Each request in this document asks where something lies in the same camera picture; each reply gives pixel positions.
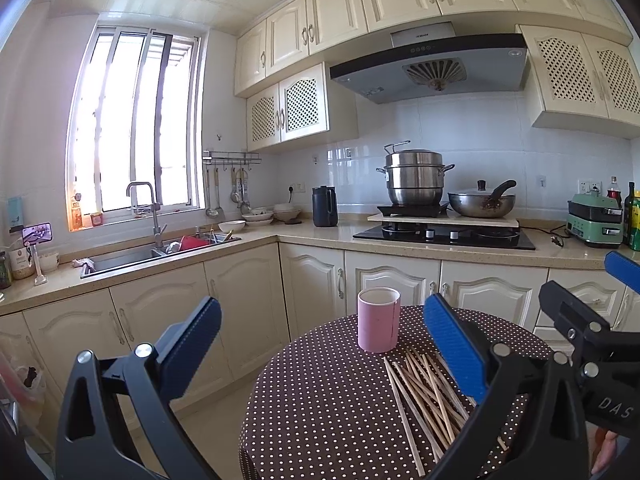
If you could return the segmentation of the right hand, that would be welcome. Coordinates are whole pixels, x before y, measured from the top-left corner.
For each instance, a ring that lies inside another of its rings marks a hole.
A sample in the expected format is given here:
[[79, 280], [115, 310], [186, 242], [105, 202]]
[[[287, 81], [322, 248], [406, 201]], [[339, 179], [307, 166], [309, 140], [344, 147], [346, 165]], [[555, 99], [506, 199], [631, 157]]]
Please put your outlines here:
[[594, 437], [591, 474], [600, 474], [616, 459], [618, 453], [627, 445], [628, 439], [616, 432], [598, 428]]

